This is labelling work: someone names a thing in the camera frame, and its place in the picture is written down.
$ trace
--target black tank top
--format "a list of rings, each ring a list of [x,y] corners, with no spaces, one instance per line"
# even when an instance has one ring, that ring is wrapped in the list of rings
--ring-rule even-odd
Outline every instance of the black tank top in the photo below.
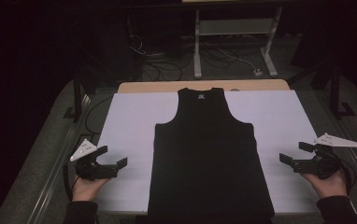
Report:
[[[155,126],[148,223],[270,223],[273,215],[252,124],[231,115],[223,89],[178,91],[176,116]]]

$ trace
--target white board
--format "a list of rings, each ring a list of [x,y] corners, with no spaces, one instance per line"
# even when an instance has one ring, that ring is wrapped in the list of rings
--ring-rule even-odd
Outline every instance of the white board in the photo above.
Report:
[[[226,91],[225,98],[236,119],[254,126],[275,212],[317,212],[318,196],[310,184],[278,159],[279,153],[294,159],[313,157],[298,148],[298,142],[313,144],[317,136],[295,91]],[[128,165],[99,192],[96,201],[100,211],[147,213],[154,127],[175,117],[178,101],[176,92],[114,95],[98,143],[98,147],[108,146],[108,153],[98,162],[115,164],[128,157]]]

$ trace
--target desk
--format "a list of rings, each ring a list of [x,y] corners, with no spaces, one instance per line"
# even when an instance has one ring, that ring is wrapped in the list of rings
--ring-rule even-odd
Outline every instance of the desk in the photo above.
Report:
[[[243,34],[268,34],[268,39],[264,47],[260,48],[269,76],[277,77],[278,72],[269,55],[272,47],[272,40],[278,29],[278,21],[281,15],[282,7],[277,7],[275,16],[272,19],[247,19],[247,20],[230,20],[230,21],[200,21],[199,10],[196,10],[195,16],[195,50],[193,55],[193,75],[196,79],[202,77],[201,59],[199,55],[199,36],[200,35],[243,35]],[[260,76],[263,73],[256,72],[254,75]]]
[[[316,213],[318,196],[314,190],[291,167],[278,161],[280,152],[310,159],[311,154],[298,149],[298,142],[312,143],[316,139],[295,92],[284,84],[282,80],[122,84],[111,102],[98,143],[99,147],[108,146],[108,153],[98,161],[111,164],[128,157],[128,166],[101,189],[96,199],[100,211],[147,214],[155,124],[175,116],[177,89],[224,87],[233,116],[254,125],[260,162],[276,213]]]

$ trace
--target hand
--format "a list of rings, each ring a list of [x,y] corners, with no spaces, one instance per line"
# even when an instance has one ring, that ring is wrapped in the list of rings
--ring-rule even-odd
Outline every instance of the hand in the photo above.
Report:
[[[73,188],[73,202],[93,201],[99,192],[110,179],[96,179],[94,181],[79,178]]]
[[[301,174],[301,176],[310,182],[321,199],[330,196],[348,196],[345,179],[340,171],[325,180],[320,180],[316,175]]]

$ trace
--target cable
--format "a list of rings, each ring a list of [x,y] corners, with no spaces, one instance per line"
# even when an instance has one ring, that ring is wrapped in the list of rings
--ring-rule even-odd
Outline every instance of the cable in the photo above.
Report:
[[[243,59],[240,59],[240,58],[236,58],[236,57],[234,57],[234,56],[232,56],[232,55],[229,55],[229,54],[227,54],[225,51],[223,51],[222,49],[219,49],[219,48],[217,48],[217,47],[214,47],[213,45],[211,45],[211,44],[208,44],[208,43],[203,43],[203,44],[205,44],[205,45],[210,45],[211,47],[213,47],[214,49],[217,49],[218,51],[220,51],[221,53],[223,53],[224,55],[226,55],[227,57],[230,57],[230,58],[232,58],[232,59],[235,59],[235,60],[238,60],[238,61],[241,61],[241,62],[244,62],[244,63],[248,63],[249,65],[251,65],[254,69],[257,69],[251,62],[249,62],[249,61],[246,61],[246,60],[243,60]]]
[[[89,115],[102,103],[106,102],[107,100],[110,100],[112,99],[112,96],[109,96],[108,98],[100,101],[99,103],[97,103],[97,105],[95,105],[89,112],[88,114],[86,115],[86,118],[85,118],[85,128],[86,130],[89,132],[89,133],[93,133],[93,134],[101,134],[101,133],[96,133],[94,131],[92,131],[89,126],[88,126],[88,118],[89,118]]]
[[[203,59],[206,63],[208,63],[208,65],[210,65],[210,66],[212,66],[212,67],[216,67],[216,68],[228,68],[229,66],[231,66],[230,63],[228,63],[228,62],[223,62],[223,61],[218,61],[218,62],[227,63],[226,66],[217,66],[217,65],[211,63],[210,61],[208,61],[208,60],[207,60],[208,57],[207,57],[204,53],[201,53],[200,55],[202,56],[202,59]]]
[[[68,200],[73,201],[73,191],[69,188],[69,180],[68,180],[68,159],[65,161],[63,165],[63,181],[64,181],[64,189],[65,194],[67,195]]]
[[[233,62],[228,61],[228,60],[232,60],[232,59],[229,58],[229,57],[219,57],[219,56],[216,56],[216,55],[212,54],[212,53],[211,53],[209,50],[207,50],[207,49],[203,49],[202,51],[205,52],[205,53],[208,55],[209,59],[212,59],[212,60],[215,60],[215,61],[219,61],[219,62],[229,63],[230,65],[231,65],[231,63],[233,63]]]
[[[73,192],[73,188],[77,184],[77,181],[79,181],[79,176],[76,178],[76,180],[74,181],[73,185],[71,186],[71,192]]]
[[[169,57],[167,57],[166,59],[163,58],[162,60],[155,60],[155,59],[147,59],[145,61],[145,65],[147,66],[151,66],[153,67],[155,70],[158,71],[158,77],[157,78],[152,78],[150,76],[150,74],[147,71],[144,71],[144,73],[150,78],[151,81],[180,81],[182,79],[183,76],[183,71],[182,69],[186,66],[188,66],[188,64],[190,64],[190,62],[193,59],[193,55],[192,55],[192,51],[191,51],[191,55],[189,56],[189,59],[186,61],[186,63],[184,63],[184,65],[179,65],[178,63],[173,63],[175,61],[178,61],[179,59],[182,59],[182,57],[173,57],[171,59],[169,59]],[[179,75],[178,78],[174,78],[174,79],[167,79],[164,76],[164,72],[163,71],[178,71]]]
[[[162,52],[162,53],[154,53],[154,54],[146,54],[144,56],[146,57],[155,57],[155,56],[160,56],[160,55],[165,55],[166,53]]]
[[[271,49],[271,47],[272,47],[272,44],[266,49],[266,51],[265,52],[268,52],[270,49]],[[269,54],[269,61],[267,62],[267,63],[265,63],[265,65],[268,65],[270,62],[272,62],[272,57],[271,57],[271,55]]]
[[[149,77],[150,81],[153,81],[151,75],[147,71],[143,71],[143,73],[145,73]]]
[[[346,177],[346,186],[347,186],[347,194],[350,195],[350,191],[353,188],[353,186],[356,184],[357,181],[357,174],[356,174],[356,170],[353,168],[352,165],[350,165],[350,163],[348,163],[347,161],[343,161],[346,165],[349,166],[349,168],[351,169],[351,171],[353,172],[353,180],[351,179],[351,175],[350,175],[350,171],[347,167],[345,167],[344,165],[342,166],[342,170],[344,171],[345,177]]]
[[[131,35],[131,37],[134,37],[134,36],[137,37],[138,40],[140,40],[140,46],[137,49],[135,49],[133,47],[129,47],[129,48],[134,50],[135,52],[137,52],[139,54],[146,55],[147,52],[145,50],[141,49],[143,47],[143,40],[138,35]]]

